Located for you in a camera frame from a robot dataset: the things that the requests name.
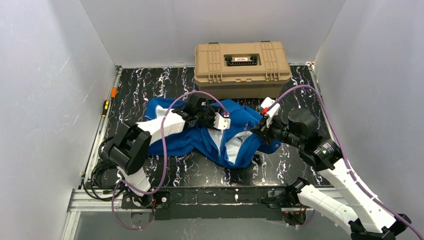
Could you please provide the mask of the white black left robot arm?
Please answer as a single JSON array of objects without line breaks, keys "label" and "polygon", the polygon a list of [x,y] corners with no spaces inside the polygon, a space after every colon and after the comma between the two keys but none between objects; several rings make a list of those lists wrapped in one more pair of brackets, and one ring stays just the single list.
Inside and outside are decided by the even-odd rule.
[{"label": "white black left robot arm", "polygon": [[144,197],[156,193],[143,169],[154,143],[160,142],[166,151],[169,136],[188,133],[195,127],[225,130],[229,126],[225,107],[221,103],[210,105],[195,92],[183,102],[173,100],[162,116],[138,123],[124,122],[104,151],[107,159],[116,164],[123,184],[137,196]]}]

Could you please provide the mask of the blue zip jacket white lining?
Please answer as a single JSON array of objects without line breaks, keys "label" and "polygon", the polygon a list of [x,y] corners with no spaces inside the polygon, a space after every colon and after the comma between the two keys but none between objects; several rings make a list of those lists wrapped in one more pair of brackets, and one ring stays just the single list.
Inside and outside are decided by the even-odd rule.
[{"label": "blue zip jacket white lining", "polygon": [[273,154],[281,147],[281,142],[274,140],[267,144],[250,131],[263,118],[254,109],[231,99],[222,100],[222,104],[229,111],[229,129],[214,130],[195,126],[167,136],[167,155],[181,157],[196,149],[214,163],[236,169],[248,167],[258,152]]}]

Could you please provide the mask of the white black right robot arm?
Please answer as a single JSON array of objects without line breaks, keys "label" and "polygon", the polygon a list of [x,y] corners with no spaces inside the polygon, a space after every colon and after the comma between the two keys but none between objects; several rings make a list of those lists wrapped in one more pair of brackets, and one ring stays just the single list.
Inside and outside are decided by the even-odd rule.
[{"label": "white black right robot arm", "polygon": [[300,158],[327,179],[344,202],[321,192],[298,177],[283,190],[269,191],[263,203],[270,208],[303,205],[311,207],[342,227],[353,240],[394,240],[411,220],[393,214],[378,204],[378,198],[361,184],[346,166],[340,147],[319,135],[317,119],[306,109],[291,110],[288,123],[278,116],[279,108],[261,107],[262,119],[252,128],[266,143],[277,140],[298,149]]}]

